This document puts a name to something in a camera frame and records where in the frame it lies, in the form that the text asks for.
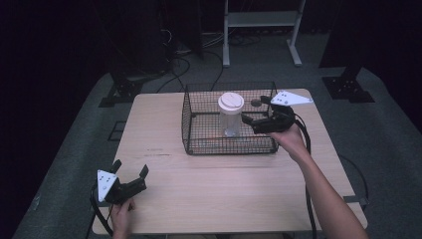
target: wooden table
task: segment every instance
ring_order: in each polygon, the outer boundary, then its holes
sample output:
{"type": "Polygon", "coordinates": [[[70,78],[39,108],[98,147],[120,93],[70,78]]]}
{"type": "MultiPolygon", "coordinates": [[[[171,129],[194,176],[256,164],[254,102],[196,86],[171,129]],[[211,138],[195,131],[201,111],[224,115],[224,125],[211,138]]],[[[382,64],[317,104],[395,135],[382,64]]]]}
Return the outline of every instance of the wooden table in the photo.
{"type": "MultiPolygon", "coordinates": [[[[307,90],[289,92],[311,97],[307,90]]],[[[134,197],[132,230],[139,234],[311,230],[303,175],[288,154],[191,156],[181,139],[183,95],[136,97],[115,159],[121,182],[149,167],[147,189],[134,197]]],[[[313,158],[341,196],[353,196],[315,104],[294,106],[307,124],[313,158]]],[[[357,202],[348,204],[364,227],[357,202]]],[[[93,230],[106,234],[96,219],[93,230]]]]}

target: human arm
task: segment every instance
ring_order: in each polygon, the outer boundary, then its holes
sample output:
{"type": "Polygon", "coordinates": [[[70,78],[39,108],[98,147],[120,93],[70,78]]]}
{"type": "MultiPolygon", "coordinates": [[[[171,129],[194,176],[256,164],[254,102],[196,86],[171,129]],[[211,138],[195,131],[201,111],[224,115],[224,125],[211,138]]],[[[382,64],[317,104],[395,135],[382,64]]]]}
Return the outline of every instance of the human arm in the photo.
{"type": "Polygon", "coordinates": [[[316,216],[327,238],[368,238],[362,225],[329,184],[308,153],[301,131],[294,124],[284,132],[269,133],[300,167],[313,201],[316,216]]]}
{"type": "Polygon", "coordinates": [[[110,216],[113,239],[126,239],[130,235],[129,210],[132,208],[134,208],[134,201],[132,198],[126,200],[122,205],[115,204],[112,206],[110,216]]]}

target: cup lid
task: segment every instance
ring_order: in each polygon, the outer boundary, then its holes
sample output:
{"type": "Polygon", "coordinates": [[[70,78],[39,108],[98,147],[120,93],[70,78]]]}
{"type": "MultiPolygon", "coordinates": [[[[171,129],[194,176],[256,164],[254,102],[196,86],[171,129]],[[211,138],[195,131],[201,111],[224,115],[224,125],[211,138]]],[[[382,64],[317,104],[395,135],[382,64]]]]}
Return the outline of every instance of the cup lid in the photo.
{"type": "Polygon", "coordinates": [[[236,115],[242,111],[243,98],[236,93],[225,93],[218,99],[220,111],[227,115],[236,115]]]}

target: dark background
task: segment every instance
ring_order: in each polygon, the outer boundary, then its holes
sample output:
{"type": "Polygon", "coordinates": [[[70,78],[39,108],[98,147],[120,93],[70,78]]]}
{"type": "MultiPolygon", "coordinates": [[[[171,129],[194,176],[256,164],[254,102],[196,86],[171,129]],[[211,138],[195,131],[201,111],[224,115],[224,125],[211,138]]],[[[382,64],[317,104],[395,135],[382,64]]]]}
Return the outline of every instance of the dark background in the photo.
{"type": "MultiPolygon", "coordinates": [[[[180,20],[168,27],[175,28],[180,40],[197,44],[195,34],[186,38],[185,30],[177,25],[196,19],[192,27],[198,31],[221,31],[223,3],[160,1],[162,24],[171,17],[180,20]],[[186,13],[190,18],[177,9],[190,9],[186,13]]],[[[230,7],[240,9],[242,3],[232,0],[230,7]]],[[[297,6],[296,1],[252,3],[251,11],[297,6]]],[[[123,28],[112,6],[115,1],[111,0],[1,2],[1,204],[6,210],[2,210],[0,225],[5,238],[13,235],[27,211],[90,90],[110,71],[105,56],[115,49],[109,39],[117,36],[121,42],[115,44],[127,46],[127,33],[109,35],[111,25],[123,28]]],[[[369,44],[369,53],[359,55],[364,56],[364,67],[385,83],[421,130],[421,10],[421,3],[411,0],[308,0],[301,32],[332,30],[322,67],[343,67],[362,45],[369,44]]]]}

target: forearm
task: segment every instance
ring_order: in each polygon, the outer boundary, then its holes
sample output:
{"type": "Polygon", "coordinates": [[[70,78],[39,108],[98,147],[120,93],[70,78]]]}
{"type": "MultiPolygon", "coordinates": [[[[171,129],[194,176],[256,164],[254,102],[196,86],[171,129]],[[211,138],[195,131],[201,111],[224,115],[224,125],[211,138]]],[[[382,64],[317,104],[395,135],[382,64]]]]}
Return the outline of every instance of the forearm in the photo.
{"type": "Polygon", "coordinates": [[[319,224],[330,238],[368,238],[354,213],[329,184],[307,153],[297,160],[304,174],[319,224]]]}

